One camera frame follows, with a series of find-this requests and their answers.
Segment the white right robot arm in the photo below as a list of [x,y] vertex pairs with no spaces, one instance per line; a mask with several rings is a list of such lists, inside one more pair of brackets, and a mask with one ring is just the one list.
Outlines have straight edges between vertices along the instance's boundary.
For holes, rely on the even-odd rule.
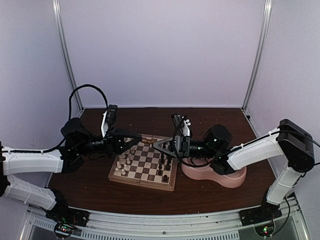
[[194,180],[210,180],[226,188],[237,188],[245,180],[247,166],[284,156],[287,162],[274,183],[266,190],[262,203],[256,210],[259,220],[268,220],[288,192],[303,174],[315,164],[314,140],[304,129],[288,119],[267,134],[230,147],[232,134],[216,124],[203,139],[191,138],[189,120],[175,123],[180,134],[153,143],[153,148],[181,162],[184,174]]

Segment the dark chess piece eleventh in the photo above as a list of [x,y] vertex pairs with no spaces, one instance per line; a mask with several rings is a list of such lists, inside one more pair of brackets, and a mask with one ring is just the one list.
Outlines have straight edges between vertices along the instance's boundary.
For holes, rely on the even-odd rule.
[[168,177],[167,175],[164,175],[164,176],[163,176],[163,181],[164,181],[164,182],[168,182],[168,180],[169,180],[169,177]]

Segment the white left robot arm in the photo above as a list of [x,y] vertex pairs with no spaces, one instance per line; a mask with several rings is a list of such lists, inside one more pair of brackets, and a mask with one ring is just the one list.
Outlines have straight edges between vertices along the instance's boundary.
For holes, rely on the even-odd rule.
[[85,128],[80,118],[74,117],[61,129],[65,143],[63,146],[42,150],[1,147],[1,196],[52,211],[61,222],[69,221],[72,211],[60,191],[41,188],[18,179],[16,175],[74,173],[85,163],[84,157],[93,154],[122,154],[143,140],[141,134],[109,127],[107,123],[102,124],[101,130],[101,135],[93,135]]

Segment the dark tall chess piece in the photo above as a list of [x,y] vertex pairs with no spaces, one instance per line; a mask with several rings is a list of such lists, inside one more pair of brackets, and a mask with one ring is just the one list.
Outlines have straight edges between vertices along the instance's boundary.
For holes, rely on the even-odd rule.
[[170,165],[171,162],[172,162],[172,159],[171,159],[171,158],[168,158],[166,164],[167,164],[167,165]]

